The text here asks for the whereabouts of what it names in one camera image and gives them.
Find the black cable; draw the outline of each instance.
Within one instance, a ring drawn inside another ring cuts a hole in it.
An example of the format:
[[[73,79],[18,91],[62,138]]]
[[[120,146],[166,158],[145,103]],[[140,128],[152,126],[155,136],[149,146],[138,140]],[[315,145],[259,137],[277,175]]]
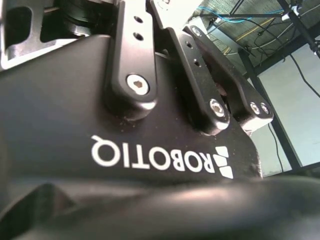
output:
[[[220,28],[224,23],[227,23],[226,21],[220,23],[218,26],[215,27],[215,29],[209,31],[206,36],[208,36],[210,33],[213,33],[215,30],[217,30],[218,28]]]
[[[261,61],[262,61],[262,57],[263,57],[263,54],[265,54],[267,57],[268,57],[268,54],[265,52],[265,50],[263,49],[263,48],[261,48],[261,46],[259,46],[258,44],[257,44],[257,40],[263,35],[264,33],[263,32],[259,32],[258,33],[258,36],[256,37],[256,39],[254,40],[254,45],[257,47],[257,48],[259,48],[260,50],[261,50]]]
[[[283,173],[284,172],[284,166],[282,165],[282,161],[281,161],[280,156],[279,156],[278,142],[277,142],[277,139],[276,139],[276,136],[275,136],[274,132],[271,130],[270,123],[268,124],[268,128],[270,130],[270,133],[273,136],[273,139],[274,139],[274,142],[275,142],[276,156],[278,157],[278,160],[279,160],[279,163],[280,163],[280,167],[281,167],[281,171]]]
[[[275,20],[276,20],[276,18],[272,19],[272,21],[269,22],[269,24],[268,24],[268,26],[266,26],[266,28],[268,29],[268,28],[272,27],[272,24],[274,23]]]
[[[224,54],[224,55],[225,55],[225,56],[228,55],[229,53],[231,53],[231,51],[232,51],[232,49],[230,48],[230,51],[229,51],[228,53]]]
[[[274,23],[274,24],[271,24],[271,25],[269,25],[268,27],[266,27],[266,29],[269,29],[269,28],[271,28],[271,27],[273,27],[273,26],[275,26],[275,25],[289,24],[289,23],[290,23],[290,22],[278,22],[278,23]],[[282,35],[283,35],[284,33],[288,32],[288,31],[290,31],[291,29],[292,29],[292,28],[289,27],[288,29],[286,29],[286,30],[282,33]],[[260,33],[260,36],[258,36],[257,39],[258,39],[259,37],[261,37],[261,36],[264,34],[264,32],[265,32],[265,30],[259,32],[259,33]],[[267,43],[268,43],[268,41],[262,43],[260,46],[263,46],[263,45],[265,45],[265,44],[267,44]]]
[[[255,25],[257,25],[259,28],[265,30],[267,33],[269,33],[271,36],[274,37],[274,39],[276,39],[282,46],[283,48],[285,48],[286,46],[284,45],[284,43],[276,36],[274,35],[272,32],[270,32],[268,29],[266,29],[265,27],[261,26],[260,24],[254,22],[254,21],[251,21],[249,19],[245,19],[245,18],[237,18],[237,20],[244,20],[244,21],[247,21],[247,22],[250,22],[250,23],[253,23]],[[299,66],[299,64],[297,63],[296,59],[294,58],[294,56],[292,56],[292,54],[290,53],[289,56],[291,57],[291,59],[293,60],[296,68],[298,69],[300,75],[301,75],[301,78],[302,80],[304,81],[304,83],[317,95],[318,98],[320,98],[320,94],[310,85],[310,83],[307,82],[307,80],[305,79],[305,76],[303,75],[302,71],[301,71],[301,68]]]
[[[291,38],[289,38],[289,39],[287,40],[287,43],[291,42],[292,39],[294,39],[294,37],[295,37],[295,35],[296,35],[296,31],[297,31],[297,28],[295,27],[295,28],[294,28],[294,31],[293,31],[293,33],[292,33],[292,36],[291,36]],[[261,46],[262,46],[263,44],[258,45],[258,44],[257,44],[257,40],[259,39],[259,37],[262,36],[262,34],[259,34],[258,37],[254,40],[254,45],[255,45],[257,48],[261,49],[261,50],[262,50]],[[259,51],[259,50],[257,49],[257,51],[261,54],[260,66],[261,66],[261,64],[262,64],[263,54],[266,55],[267,57],[269,57],[270,55],[273,55],[276,51],[278,51],[281,47],[282,47],[282,45],[280,45],[277,49],[266,48],[266,49],[264,49],[263,51]],[[273,50],[273,52],[270,53],[270,54],[267,54],[266,50]]]
[[[306,80],[304,74],[302,73],[301,68],[300,68],[299,64],[297,63],[296,59],[294,58],[294,56],[292,56],[292,54],[290,54],[290,57],[292,58],[292,61],[294,62],[296,68],[298,69],[304,83],[314,92],[315,95],[317,95],[318,98],[320,98],[320,94],[310,85],[309,82],[307,82],[307,80]]]
[[[290,23],[291,23],[291,22],[289,22],[289,21],[273,23],[273,21],[270,22],[270,24],[266,27],[266,29],[269,29],[269,28],[271,28],[271,27],[273,27],[273,26],[276,26],[276,25],[290,24]]]
[[[275,24],[269,24],[265,29],[269,29],[269,28],[271,28],[271,27],[274,26],[274,25],[284,24],[284,23],[287,24],[287,22],[279,22],[279,23],[275,23]],[[293,34],[292,34],[291,38],[290,38],[289,40],[287,40],[287,42],[290,42],[290,41],[295,37],[296,30],[297,30],[297,28],[294,28]],[[260,31],[260,32],[258,33],[258,36],[256,37],[256,39],[254,40],[254,45],[255,45],[257,48],[259,48],[259,49],[261,49],[261,46],[264,45],[264,43],[261,44],[261,45],[258,45],[258,44],[257,44],[257,40],[258,40],[264,33],[265,33],[265,30]]]

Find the blue cable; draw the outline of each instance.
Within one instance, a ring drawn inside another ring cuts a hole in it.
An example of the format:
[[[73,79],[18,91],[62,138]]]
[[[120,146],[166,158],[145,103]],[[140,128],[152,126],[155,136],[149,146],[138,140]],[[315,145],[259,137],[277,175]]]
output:
[[[214,15],[216,15],[217,17],[219,17],[220,19],[223,19],[225,20],[226,22],[228,23],[233,23],[233,24],[238,24],[238,23],[242,23],[242,22],[245,22],[245,20],[230,20],[228,18],[225,18],[223,16],[220,16],[218,13],[216,13],[215,11],[211,10],[210,8],[208,7],[205,7],[205,6],[198,6],[197,9],[202,9],[202,10],[206,10]],[[280,13],[280,12],[283,12],[283,10],[277,10],[277,11],[271,11],[271,12],[267,12],[266,14],[276,14],[276,13]]]

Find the metal frame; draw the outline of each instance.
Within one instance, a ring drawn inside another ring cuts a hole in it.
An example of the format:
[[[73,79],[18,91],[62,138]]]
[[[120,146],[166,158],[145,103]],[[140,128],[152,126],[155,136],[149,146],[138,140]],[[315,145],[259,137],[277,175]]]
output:
[[[239,51],[239,56],[243,62],[244,67],[247,70],[248,76],[250,77],[253,86],[273,108],[274,118],[271,124],[283,148],[284,154],[286,155],[288,162],[290,163],[291,168],[293,170],[300,169],[302,167],[302,163],[293,147],[293,144],[291,143],[286,133],[286,130],[283,124],[281,123],[281,120],[277,112],[275,111],[275,108],[272,105],[272,102],[267,94],[267,91],[265,90],[263,84],[261,83],[260,78],[257,76],[255,72],[255,68],[249,59],[249,55],[244,51]]]
[[[286,0],[277,0],[277,1],[285,11],[289,11],[288,16],[291,22],[296,27],[296,29],[301,33],[301,36],[304,37],[305,41],[309,44],[310,49],[314,52],[314,54],[320,58],[320,47],[317,44],[317,41],[315,40],[315,38],[311,36],[306,26],[302,23],[299,17],[293,11],[291,11],[290,6],[286,2]]]

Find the cable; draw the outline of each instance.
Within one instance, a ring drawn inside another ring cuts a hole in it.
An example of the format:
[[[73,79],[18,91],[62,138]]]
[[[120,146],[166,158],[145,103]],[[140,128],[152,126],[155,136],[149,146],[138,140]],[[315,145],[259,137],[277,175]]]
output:
[[[314,6],[313,8],[311,8],[311,9],[309,9],[308,11],[304,12],[303,14],[301,14],[301,17],[304,16],[304,15],[306,15],[306,14],[308,14],[309,12],[315,10],[315,9],[318,8],[318,7],[320,7],[320,4],[318,4],[317,6]],[[291,23],[285,30],[283,30],[283,32],[281,32],[281,33],[278,35],[278,38],[281,37],[292,25],[293,25],[293,24]],[[264,43],[263,45],[260,45],[259,47],[260,47],[260,48],[266,47],[266,46],[272,44],[273,42],[275,42],[276,40],[277,40],[277,39],[275,38],[275,39],[273,39],[273,40],[271,40],[271,41],[269,41],[269,42],[267,42],[267,43]],[[228,55],[228,56],[231,56],[231,55],[237,55],[237,54],[238,54],[237,52],[230,52],[230,53],[228,53],[227,55]]]
[[[226,17],[220,16],[218,13],[216,13],[215,11],[213,11],[212,9],[210,9],[210,8],[208,8],[206,6],[198,6],[197,9],[206,10],[206,11],[216,15],[220,19],[225,20],[228,23],[238,24],[238,23],[243,23],[244,22],[244,20],[230,20],[230,19],[228,19]],[[276,13],[280,13],[280,12],[283,12],[283,10],[271,11],[271,12],[267,12],[266,14],[276,14]]]
[[[274,24],[272,24],[272,25],[269,24],[269,25],[266,27],[266,29],[269,29],[269,28],[272,27],[272,26],[274,26]],[[293,31],[293,33],[292,33],[291,38],[289,38],[289,39],[286,40],[287,43],[290,42],[292,39],[294,39],[294,37],[295,37],[295,35],[296,35],[296,31],[297,31],[297,28],[295,27],[295,28],[294,28],[294,31]],[[267,49],[263,49],[260,45],[257,44],[257,40],[264,34],[264,32],[265,32],[264,30],[263,30],[263,31],[260,31],[260,32],[258,33],[257,38],[254,40],[254,45],[256,45],[260,50],[262,50],[262,52],[260,52],[260,51],[257,49],[257,51],[259,51],[259,52],[261,53],[261,61],[262,61],[263,54],[265,54],[267,57],[269,56],[269,55],[265,52],[265,50],[267,50]],[[277,49],[274,49],[274,50],[273,50],[273,53],[276,52],[276,51],[278,51],[279,48],[281,48],[281,47],[282,47],[282,45],[279,46]]]
[[[263,25],[266,25],[267,23],[270,23],[274,20],[274,18],[270,18],[264,22],[261,23],[261,26]],[[245,32],[244,34],[240,35],[236,40],[235,42],[238,42],[240,41],[241,39],[243,39],[244,37],[248,36],[249,34],[253,33],[255,30],[259,29],[258,26],[254,27],[253,29],[251,29],[250,31],[248,32]],[[231,48],[230,47],[227,47],[224,51],[223,51],[223,54],[226,56],[226,55],[230,55],[229,53],[231,52],[230,50]]]
[[[267,29],[270,28],[270,26],[272,26],[272,24],[274,23],[275,20],[276,20],[276,18],[274,17],[274,18],[272,19],[272,21],[269,23],[269,25],[266,26],[266,28],[267,28]]]
[[[304,16],[304,15],[306,15],[307,13],[315,10],[315,9],[318,8],[318,7],[320,7],[320,4],[318,4],[317,6],[314,6],[313,8],[311,8],[311,9],[309,9],[308,11],[304,12],[303,14],[301,14],[301,17]],[[285,30],[283,30],[283,32],[278,35],[278,38],[280,38],[291,26],[293,26],[293,23],[291,23]],[[273,40],[271,40],[271,41],[269,41],[269,42],[261,45],[260,47],[263,48],[263,47],[265,47],[265,46],[268,46],[268,45],[272,44],[273,42],[275,42],[276,40],[277,40],[277,39],[275,38],[275,39],[273,39]]]
[[[265,30],[267,33],[269,33],[271,36],[273,36],[285,48],[284,43],[277,36],[275,36],[272,32],[270,32],[267,28],[261,26],[260,24],[254,22],[254,21],[251,21],[249,19],[244,19],[244,20],[248,21],[250,23],[253,23],[253,24],[259,26],[260,28],[262,28],[263,30]],[[304,83],[317,95],[318,98],[320,98],[320,94],[307,82],[307,80],[306,80],[304,74],[302,73],[301,68],[300,68],[299,64],[297,63],[296,59],[294,58],[294,56],[292,56],[292,54],[289,54],[289,56],[292,58],[292,60],[295,64],[296,68],[298,69]]]
[[[297,63],[296,59],[294,58],[294,56],[292,56],[292,54],[290,54],[290,57],[292,58],[292,61],[294,62],[296,68],[298,69],[304,83],[314,92],[315,95],[317,95],[318,98],[320,98],[320,94],[310,85],[309,82],[307,82],[307,80],[306,80],[303,72],[301,71],[301,68],[300,68],[299,64]]]
[[[243,22],[244,22],[244,20],[240,20],[240,21],[237,21],[237,20],[236,20],[236,21],[229,20],[228,18],[225,18],[225,17],[223,17],[223,16],[220,16],[218,13],[216,13],[215,11],[213,11],[213,10],[211,10],[210,8],[205,7],[205,6],[198,6],[197,9],[206,10],[206,11],[208,11],[208,12],[216,15],[216,16],[219,17],[220,19],[225,20],[225,21],[228,22],[228,23],[238,24],[238,23],[243,23]]]
[[[275,26],[275,25],[289,24],[289,23],[291,23],[291,22],[290,22],[290,21],[276,22],[276,23],[270,24],[270,25],[268,26],[268,28],[271,28],[271,27],[273,27],[273,26]]]
[[[222,24],[226,23],[226,21],[223,21],[222,23],[220,23],[215,29],[209,31],[206,36],[208,36],[210,33],[214,32],[215,30],[217,30],[218,28],[220,28],[222,26]]]
[[[295,27],[294,28],[294,31],[293,31],[293,33],[292,33],[292,36],[291,36],[291,38],[289,38],[289,39],[287,39],[287,43],[289,43],[289,42],[291,42],[293,39],[294,39],[294,37],[295,37],[295,35],[296,35],[296,32],[297,32],[297,28]],[[282,47],[282,45],[280,45],[276,50],[273,50],[273,53],[272,54],[274,54],[276,51],[278,51],[280,48]],[[283,57],[283,62],[285,62],[286,61],[286,57],[284,56],[284,55],[282,55],[282,57]]]
[[[275,142],[276,156],[278,157],[279,164],[280,164],[280,167],[281,167],[281,172],[283,173],[284,172],[284,166],[282,165],[282,161],[281,161],[280,156],[279,156],[278,142],[277,142],[277,139],[276,139],[276,136],[275,136],[274,132],[271,130],[270,123],[268,124],[268,128],[270,130],[270,133],[273,136],[273,139],[274,139],[274,142]]]

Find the ceiling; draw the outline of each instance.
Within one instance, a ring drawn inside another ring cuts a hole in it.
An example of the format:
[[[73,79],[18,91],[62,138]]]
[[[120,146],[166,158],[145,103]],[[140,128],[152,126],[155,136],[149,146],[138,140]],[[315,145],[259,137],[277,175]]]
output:
[[[204,0],[201,4],[201,6],[207,7],[209,9],[212,9],[218,14],[228,14],[238,0]],[[300,14],[305,13],[306,11],[316,7],[320,4],[319,0],[305,0],[302,4],[302,9],[299,10]],[[236,11],[236,14],[265,14],[272,11],[278,11],[281,10],[281,6],[277,2],[277,0],[244,0],[243,4],[240,6],[240,8]],[[193,14],[194,17],[203,15],[203,14],[210,14],[209,12],[205,10],[196,10]],[[202,16],[202,21],[204,23],[205,27],[208,27],[209,21],[212,18],[209,16]],[[264,21],[268,20],[269,18],[253,18],[252,21],[261,24]],[[316,9],[308,12],[301,18],[302,22],[305,24],[307,28],[312,27],[313,25],[320,22],[320,6]],[[281,23],[281,18],[276,18],[272,24],[274,23]],[[275,26],[270,27],[268,30],[272,32],[274,35],[278,36],[283,30],[285,30],[291,23],[291,21],[288,19],[285,21],[284,24],[277,24]],[[219,27],[220,30],[222,30],[224,33],[228,34],[231,38],[237,39],[239,36],[243,35],[244,33],[248,32],[249,30],[256,27],[253,23],[250,22],[241,22],[241,23],[229,23],[225,22],[223,25]],[[247,35],[246,37],[243,37],[241,40],[238,41],[238,43],[241,46],[244,47],[256,47],[255,40],[258,37],[258,33],[261,31],[261,29],[257,29],[251,34]],[[280,37],[280,40],[283,43],[289,43],[290,39],[294,39],[295,37],[299,36],[299,32],[294,27],[291,27],[284,35]],[[210,39],[214,41],[214,44],[223,52],[225,52],[228,48],[227,45],[225,45],[220,40],[216,40],[216,38],[213,35],[209,35]],[[262,45],[264,43],[269,42],[270,40],[273,40],[274,37],[270,35],[269,33],[265,32],[262,36],[260,36],[256,40],[257,45]],[[263,49],[270,57],[272,53],[274,53],[277,48],[279,48],[281,45],[278,41],[274,41],[273,43],[269,44],[268,46],[264,47]],[[261,53],[262,51],[260,49],[252,50],[253,55],[250,56],[250,59],[254,66],[257,66],[261,64],[263,60],[267,58],[265,54]],[[230,52],[230,54],[227,55],[227,57],[230,59],[230,61],[242,72],[245,73],[246,70],[240,60],[240,57],[238,54],[232,54],[233,51]]]

